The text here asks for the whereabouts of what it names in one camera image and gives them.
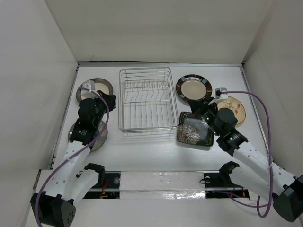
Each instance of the orange patterned plate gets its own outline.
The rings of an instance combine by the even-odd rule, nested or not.
[[[238,99],[236,99],[234,97],[228,96],[227,100],[225,100],[224,102],[218,103],[218,110],[221,108],[228,108],[233,111],[233,113],[235,114],[235,117],[238,120],[237,125],[241,124],[246,118],[246,112],[245,112],[244,106]]]

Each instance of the dish rack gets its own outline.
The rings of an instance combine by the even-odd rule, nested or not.
[[[177,125],[169,67],[120,70],[119,128],[123,133],[167,134]]]

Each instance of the dish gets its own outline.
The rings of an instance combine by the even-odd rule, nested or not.
[[[214,144],[214,133],[204,119],[198,119],[191,112],[181,112],[177,141],[197,146],[211,147]]]
[[[200,101],[205,97],[210,97],[213,88],[209,81],[199,75],[190,74],[183,76],[176,84],[177,94],[185,101]]]
[[[221,108],[228,108],[233,111],[238,120],[237,125],[241,124],[246,118],[246,111],[243,104],[234,97],[228,96],[225,101],[218,103],[218,110]]]
[[[74,126],[75,126],[75,124],[73,124],[71,126],[71,128],[70,128],[70,130],[69,130],[69,132],[67,134],[67,140],[68,141],[70,140],[70,137],[71,137],[72,131],[74,129]],[[104,122],[101,121],[100,124],[99,124],[99,128],[98,128],[99,132],[98,133],[100,133],[100,131],[102,130],[103,126],[104,126]],[[105,143],[105,141],[107,139],[107,134],[108,134],[108,132],[107,132],[107,127],[106,127],[105,130],[104,130],[104,132],[102,133],[102,135],[94,143],[94,146],[93,146],[93,148],[92,148],[92,150],[90,152],[98,150]]]
[[[106,79],[94,78],[94,79],[90,79],[90,80],[95,82],[96,91],[101,90],[103,93],[105,93],[107,95],[114,94],[113,86]],[[76,92],[76,99],[77,99],[78,103],[80,103],[82,101],[82,99],[84,98],[81,95],[82,92],[83,91],[80,91],[80,90],[77,90],[77,92]]]

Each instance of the round plate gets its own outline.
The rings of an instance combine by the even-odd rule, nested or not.
[[[96,91],[101,90],[103,93],[105,93],[107,95],[114,94],[113,86],[106,79],[94,78],[94,79],[90,79],[90,80],[95,82]],[[81,92],[82,91],[80,91],[80,90],[77,90],[77,92],[76,92],[76,99],[77,99],[78,103],[80,103],[83,99]]]
[[[207,79],[199,75],[190,74],[179,79],[176,85],[177,94],[185,101],[200,101],[210,97],[213,88]]]
[[[238,120],[237,125],[241,124],[246,118],[246,112],[244,106],[238,99],[234,97],[228,96],[227,100],[218,103],[218,110],[221,108],[228,108],[233,111],[235,117]]]
[[[72,127],[70,128],[68,135],[67,135],[67,140],[70,140],[72,131],[74,129],[75,124],[72,125]],[[99,133],[101,132],[102,128],[104,127],[104,122],[101,121],[99,124]],[[104,132],[102,133],[102,135],[99,137],[99,139],[97,139],[97,141],[94,143],[94,146],[92,148],[92,150],[90,152],[93,152],[97,149],[99,149],[106,141],[107,139],[107,127],[105,128]]]

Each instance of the gray wall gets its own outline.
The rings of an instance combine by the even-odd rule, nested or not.
[[[244,66],[251,90],[269,108],[274,160],[297,175],[303,174],[302,12],[301,0],[274,1]]]
[[[0,220],[20,226],[77,62],[43,0],[0,0]]]
[[[272,0],[45,0],[79,61],[241,63]]]

